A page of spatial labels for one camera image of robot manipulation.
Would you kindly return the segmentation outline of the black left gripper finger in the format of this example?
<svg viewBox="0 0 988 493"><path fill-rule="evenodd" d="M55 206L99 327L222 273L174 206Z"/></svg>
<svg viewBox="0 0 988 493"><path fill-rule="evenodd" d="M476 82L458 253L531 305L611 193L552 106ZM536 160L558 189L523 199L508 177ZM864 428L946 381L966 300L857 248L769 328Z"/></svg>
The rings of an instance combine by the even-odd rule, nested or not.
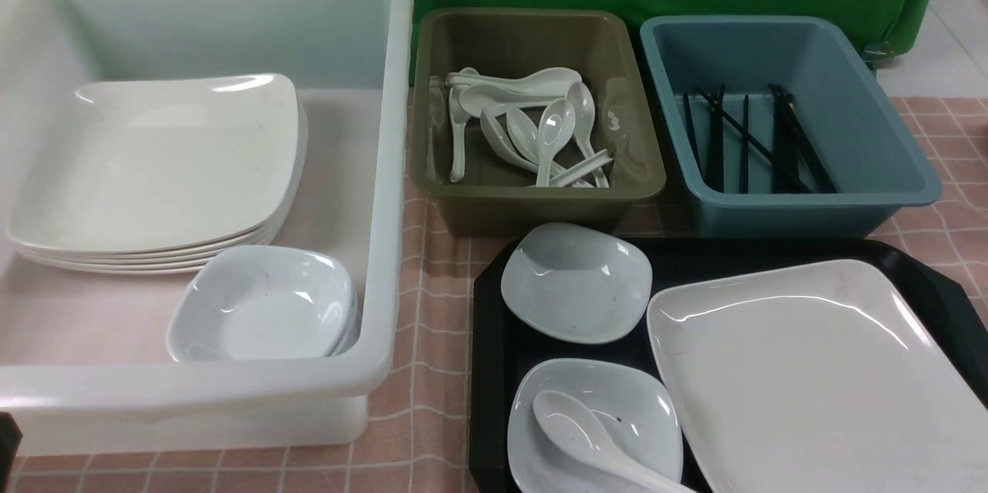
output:
<svg viewBox="0 0 988 493"><path fill-rule="evenodd" d="M7 488L22 440L22 432L10 413L0 414L0 490Z"/></svg>

